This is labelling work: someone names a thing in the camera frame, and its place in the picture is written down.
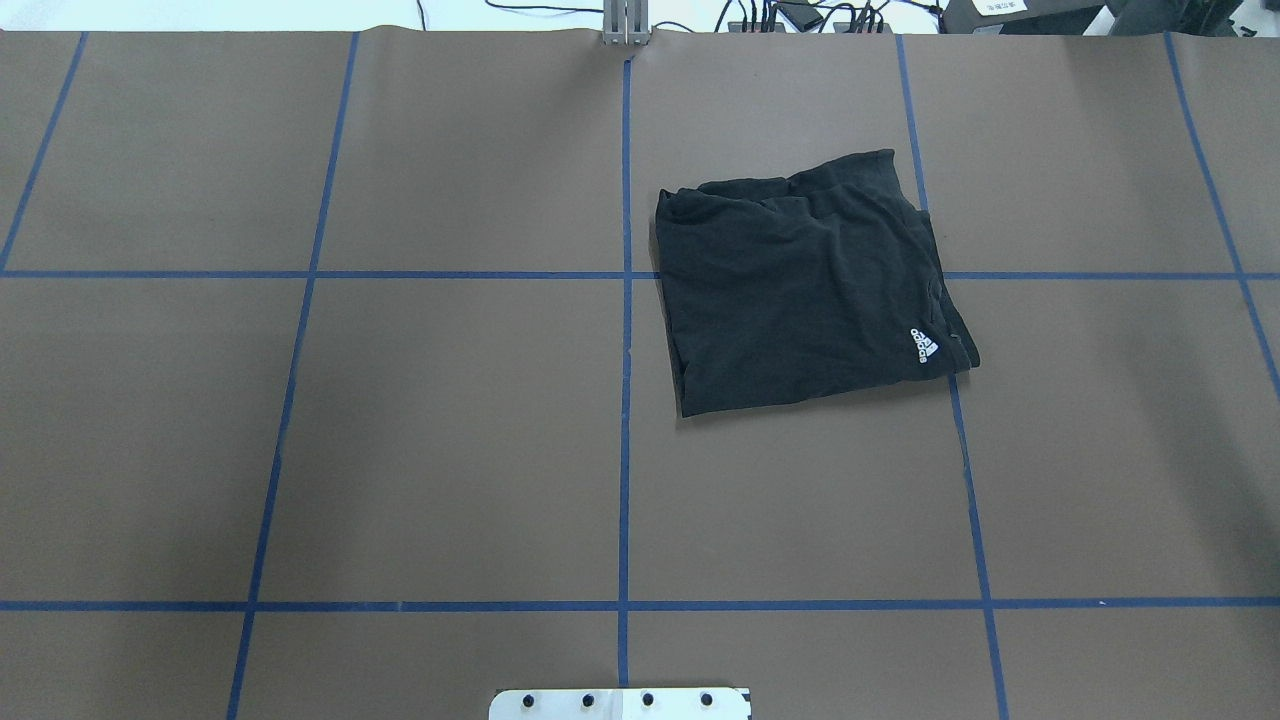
white logo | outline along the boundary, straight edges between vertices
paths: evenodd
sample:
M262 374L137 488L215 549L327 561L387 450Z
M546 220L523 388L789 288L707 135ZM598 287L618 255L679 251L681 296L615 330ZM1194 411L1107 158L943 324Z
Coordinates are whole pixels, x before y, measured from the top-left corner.
M929 340L929 336L922 333L920 331L911 328L911 340L915 341L915 348L920 354L920 363L928 363L929 355L938 351L938 343Z

blue tape grid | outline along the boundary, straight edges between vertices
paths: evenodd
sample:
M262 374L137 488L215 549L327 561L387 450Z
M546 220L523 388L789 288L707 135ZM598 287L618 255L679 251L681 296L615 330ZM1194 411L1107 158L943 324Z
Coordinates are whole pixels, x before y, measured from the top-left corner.
M342 143L342 129L346 119L347 102L355 70L360 33L352 33L348 49L342 99L334 123L333 143L329 165L325 173L320 211L312 242L311 261L306 270L9 270L6 264L14 242L22 227L23 214L38 181L49 145L54 138L59 118L70 92L77 69L84 54L88 33L81 33L76 51L72 55L65 78L54 105L49 124L41 138L40 147L32 163L31 172L23 187L13 222L0 249L0 278L23 279L306 279L298 327L294 336L293 355L285 387L284 406L276 432L275 452L268 483L266 498L259 542L255 551L253 571L250 580L248 597L237 601L4 601L0 611L5 612L224 612L243 614L241 643L237 652L236 671L228 700L227 716L234 720L238 712L239 696L243 688L244 671L252 641L253 620L260 612L616 612L618 619L618 684L626 687L628 678L627 621L628 612L794 612L794 611L982 611L988 650L991 655L992 679L996 691L997 710L1001 720L1009 717L1007 697L1004 687L1004 671L1000 659L1000 643L996 629L995 611L1018 610L1124 610L1124 609L1179 609L1179 607L1280 607L1280 597L1078 597L1078 598L997 598L992 596L987 571L986 550L982 541L982 524L978 511L978 497L973 483L973 466L969 457L968 439L964 424L964 407L956 378L948 378L952 418L960 446L964 466L965 489L969 500L970 534L974 561L978 575L980 598L955 600L791 600L791 601L632 601L630 598L630 414L631 414L631 337L632 337L632 290L635 281L653 281L659 275L653 272L636 272L632 268L631 237L631 76L632 59L622 65L622 272L593 270L321 270L320 252L324 243L324 231L333 192L333 181ZM899 70L902 85L902 101L910 135L911 159L915 169L916 191L920 206L928 210L928 192L924 182L924 168L920 155L916 129L915 108L911 100L910 74L908 70L906 47L901 36L896 37ZM1266 332L1262 328L1251 291L1251 282L1280 281L1280 273L1244 272L1239 252L1231 236L1226 214L1222 209L1217 186L1210 172L1199 133L1192 117L1183 86L1181 70L1178 63L1172 36L1165 33L1165 49L1170 70L1178 91L1179 105L1187 124L1192 149L1204 178L1206 190L1212 202L1222 240L1231 259L1230 273L1128 273L1128 272L948 272L948 281L1231 281L1240 287L1240 293L1249 313L1249 319L1257 337L1258 347L1271 377L1276 397L1280 398L1280 375L1271 352ZM306 334L311 299L319 279L552 279L552 281L621 281L623 292L622 318L622 368L621 368L621 452L618 468L620 506L618 506L618 597L617 601L499 601L499 602L269 602L260 601L262 569L270 536L271 518L279 487L283 464L283 447L292 414L293 396L297 387L298 360Z

brown work surface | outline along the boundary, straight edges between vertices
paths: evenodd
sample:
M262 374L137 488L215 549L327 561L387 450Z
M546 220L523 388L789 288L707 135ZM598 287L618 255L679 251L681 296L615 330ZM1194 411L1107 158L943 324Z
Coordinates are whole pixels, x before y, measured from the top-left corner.
M1274 717L1276 70L0 35L0 717ZM982 366L678 419L658 191L882 147Z

white sticker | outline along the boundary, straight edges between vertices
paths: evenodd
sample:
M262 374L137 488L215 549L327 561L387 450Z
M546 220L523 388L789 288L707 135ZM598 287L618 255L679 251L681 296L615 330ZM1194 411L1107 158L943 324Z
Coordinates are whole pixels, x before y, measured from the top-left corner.
M973 0L979 15L1009 15L1027 12L1024 0Z

folded clothing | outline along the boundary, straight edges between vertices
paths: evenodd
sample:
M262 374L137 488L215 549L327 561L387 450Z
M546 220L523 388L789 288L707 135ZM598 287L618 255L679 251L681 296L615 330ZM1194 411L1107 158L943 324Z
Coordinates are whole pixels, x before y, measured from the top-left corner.
M978 366L892 150L662 191L655 228L685 418Z

